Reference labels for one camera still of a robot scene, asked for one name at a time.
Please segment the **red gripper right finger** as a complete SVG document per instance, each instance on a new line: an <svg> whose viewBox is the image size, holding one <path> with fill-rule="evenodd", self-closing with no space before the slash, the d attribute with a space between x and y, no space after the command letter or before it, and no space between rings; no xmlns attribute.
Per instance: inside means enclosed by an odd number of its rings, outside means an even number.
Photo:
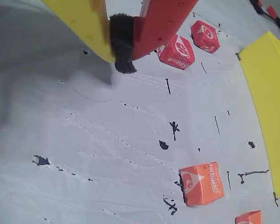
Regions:
<svg viewBox="0 0 280 224"><path fill-rule="evenodd" d="M135 73L133 61L168 42L196 3L196 0L145 0L139 16L112 15L110 39L115 69L123 74Z"/></svg>

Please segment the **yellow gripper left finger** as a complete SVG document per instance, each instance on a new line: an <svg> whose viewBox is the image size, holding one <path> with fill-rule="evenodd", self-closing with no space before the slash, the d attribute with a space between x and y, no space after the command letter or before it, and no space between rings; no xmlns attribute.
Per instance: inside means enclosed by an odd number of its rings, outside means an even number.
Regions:
<svg viewBox="0 0 280 224"><path fill-rule="evenodd" d="M108 63L115 62L104 0L44 0L43 3L95 54Z"/></svg>

